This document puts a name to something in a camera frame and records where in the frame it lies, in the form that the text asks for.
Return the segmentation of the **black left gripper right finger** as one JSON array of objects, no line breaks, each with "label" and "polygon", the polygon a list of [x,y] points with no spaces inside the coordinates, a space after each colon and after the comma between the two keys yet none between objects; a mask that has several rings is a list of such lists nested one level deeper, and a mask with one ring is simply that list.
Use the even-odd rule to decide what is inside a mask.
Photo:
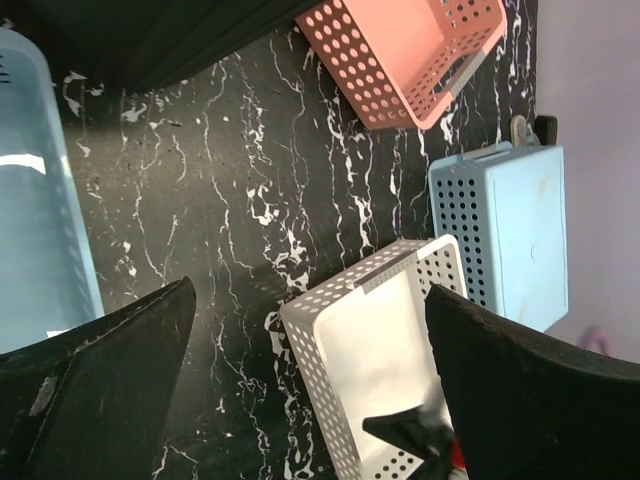
[{"label": "black left gripper right finger", "polygon": [[519,325],[440,285],[425,315],[470,478],[638,478],[637,364]]}]

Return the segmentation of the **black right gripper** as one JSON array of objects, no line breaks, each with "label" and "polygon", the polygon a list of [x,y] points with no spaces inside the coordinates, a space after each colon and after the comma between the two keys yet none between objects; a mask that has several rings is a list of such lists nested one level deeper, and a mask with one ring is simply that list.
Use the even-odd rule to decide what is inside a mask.
[{"label": "black right gripper", "polygon": [[363,430],[374,437],[424,460],[419,478],[463,480],[468,478],[464,458],[452,428],[439,410],[418,407],[389,415],[366,417]]}]

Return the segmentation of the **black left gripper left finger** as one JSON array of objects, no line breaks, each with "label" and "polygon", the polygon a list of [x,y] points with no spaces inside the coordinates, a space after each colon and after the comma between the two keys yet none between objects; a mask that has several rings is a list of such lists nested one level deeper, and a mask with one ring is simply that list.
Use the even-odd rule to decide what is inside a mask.
[{"label": "black left gripper left finger", "polygon": [[2,478],[150,478],[195,310],[184,277],[2,354]]}]

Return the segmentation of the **white perforated plastic basket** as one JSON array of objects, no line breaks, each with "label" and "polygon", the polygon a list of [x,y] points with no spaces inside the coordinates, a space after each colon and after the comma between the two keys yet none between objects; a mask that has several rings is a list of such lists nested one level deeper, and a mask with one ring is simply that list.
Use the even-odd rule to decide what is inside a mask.
[{"label": "white perforated plastic basket", "polygon": [[424,308],[436,284],[467,294],[451,235],[397,240],[280,309],[341,479],[407,479],[423,462],[362,422],[416,407],[437,388]]}]

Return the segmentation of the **large blue perforated basket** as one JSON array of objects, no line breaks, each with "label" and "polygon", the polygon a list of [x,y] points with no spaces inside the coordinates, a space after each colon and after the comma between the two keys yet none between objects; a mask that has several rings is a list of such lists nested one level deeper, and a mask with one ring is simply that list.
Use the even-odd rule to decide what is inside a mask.
[{"label": "large blue perforated basket", "polygon": [[436,235],[458,242],[470,301],[544,332],[569,308],[564,150],[505,141],[428,169]]}]

